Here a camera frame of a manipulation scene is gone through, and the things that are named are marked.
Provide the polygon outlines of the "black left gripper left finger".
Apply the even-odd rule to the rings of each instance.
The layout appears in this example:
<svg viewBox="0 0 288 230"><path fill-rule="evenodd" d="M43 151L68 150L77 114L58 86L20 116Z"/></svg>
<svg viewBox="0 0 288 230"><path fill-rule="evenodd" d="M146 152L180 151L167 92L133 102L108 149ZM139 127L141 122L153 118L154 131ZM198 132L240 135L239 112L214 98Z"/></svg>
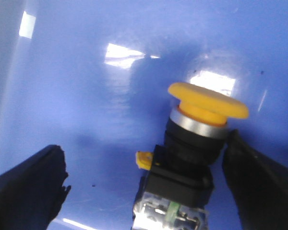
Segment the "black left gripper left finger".
<svg viewBox="0 0 288 230"><path fill-rule="evenodd" d="M0 230L46 230L71 186L65 154L48 145L0 175Z"/></svg>

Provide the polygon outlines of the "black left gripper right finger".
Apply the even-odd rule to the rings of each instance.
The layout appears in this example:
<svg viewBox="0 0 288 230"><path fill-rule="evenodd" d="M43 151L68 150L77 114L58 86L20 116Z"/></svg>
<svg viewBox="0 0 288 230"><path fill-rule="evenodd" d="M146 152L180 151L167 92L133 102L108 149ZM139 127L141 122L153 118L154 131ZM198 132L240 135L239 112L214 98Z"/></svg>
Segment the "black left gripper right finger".
<svg viewBox="0 0 288 230"><path fill-rule="evenodd" d="M226 140L222 169L244 230L288 230L288 168L253 149L238 130Z"/></svg>

